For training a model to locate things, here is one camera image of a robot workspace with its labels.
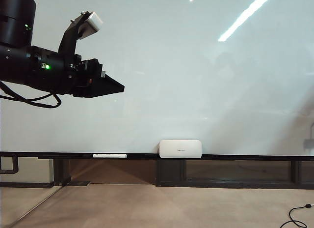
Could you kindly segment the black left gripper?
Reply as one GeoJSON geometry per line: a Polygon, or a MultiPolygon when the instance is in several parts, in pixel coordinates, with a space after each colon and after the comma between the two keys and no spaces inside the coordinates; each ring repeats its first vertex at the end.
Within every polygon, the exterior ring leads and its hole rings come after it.
{"type": "Polygon", "coordinates": [[[74,70],[67,94],[78,98],[94,98],[124,92],[125,86],[103,72],[96,58],[82,60],[74,56],[74,70]]]}

